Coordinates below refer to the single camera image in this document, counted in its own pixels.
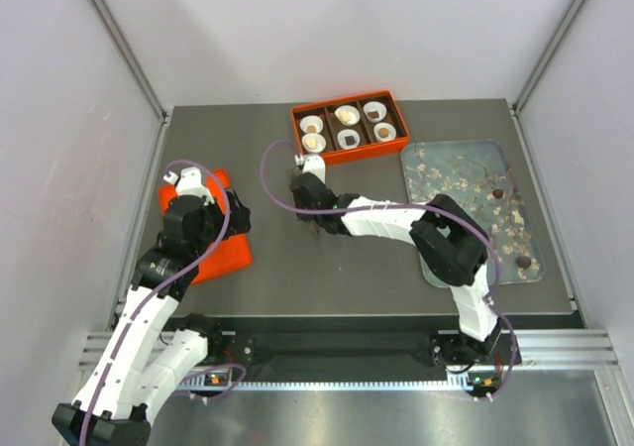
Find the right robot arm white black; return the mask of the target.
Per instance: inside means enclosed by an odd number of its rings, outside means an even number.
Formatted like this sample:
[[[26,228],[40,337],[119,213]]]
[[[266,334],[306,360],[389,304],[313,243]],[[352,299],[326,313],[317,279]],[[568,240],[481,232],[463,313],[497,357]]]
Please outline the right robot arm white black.
[[[453,198],[441,194],[427,204],[404,205],[337,195],[313,173],[298,175],[289,189],[297,216],[329,234],[375,236],[416,247],[452,293],[465,355],[482,363],[497,352],[501,325],[488,305],[488,236]]]

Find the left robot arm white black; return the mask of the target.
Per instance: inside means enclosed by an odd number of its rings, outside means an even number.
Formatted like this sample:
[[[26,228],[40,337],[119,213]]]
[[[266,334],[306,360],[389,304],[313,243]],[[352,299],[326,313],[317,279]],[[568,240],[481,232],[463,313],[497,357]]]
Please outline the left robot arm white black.
[[[169,202],[156,244],[138,261],[124,310],[89,380],[52,424],[69,445],[145,445],[159,411],[194,367],[222,359],[219,322],[189,314],[156,357],[163,327],[211,247],[251,229],[251,211],[231,188],[183,190]]]

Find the metal tongs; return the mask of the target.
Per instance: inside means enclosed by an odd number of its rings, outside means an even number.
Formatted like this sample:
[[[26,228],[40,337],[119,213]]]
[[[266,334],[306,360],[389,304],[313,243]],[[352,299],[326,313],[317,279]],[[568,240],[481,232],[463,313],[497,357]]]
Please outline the metal tongs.
[[[321,228],[313,216],[298,215],[297,221],[308,232],[313,240],[317,241],[320,238]]]

